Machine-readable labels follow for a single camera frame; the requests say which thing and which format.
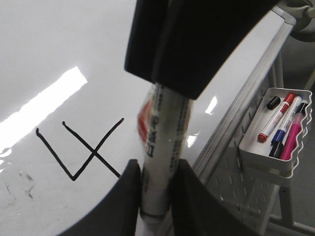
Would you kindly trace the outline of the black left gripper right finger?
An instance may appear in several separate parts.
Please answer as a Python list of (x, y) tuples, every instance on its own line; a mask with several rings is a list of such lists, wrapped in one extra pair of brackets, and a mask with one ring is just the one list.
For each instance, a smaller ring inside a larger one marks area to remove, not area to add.
[(139, 0), (125, 70), (197, 99), (275, 0)]

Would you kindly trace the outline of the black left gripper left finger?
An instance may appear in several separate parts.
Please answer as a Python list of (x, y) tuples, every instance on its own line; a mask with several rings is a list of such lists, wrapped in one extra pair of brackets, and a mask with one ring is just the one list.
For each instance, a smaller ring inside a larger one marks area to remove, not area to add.
[[(110, 192), (62, 236), (133, 236), (140, 205), (140, 167), (128, 162)], [(180, 159), (171, 185), (171, 212), (176, 236), (255, 236), (199, 181), (189, 163)]]

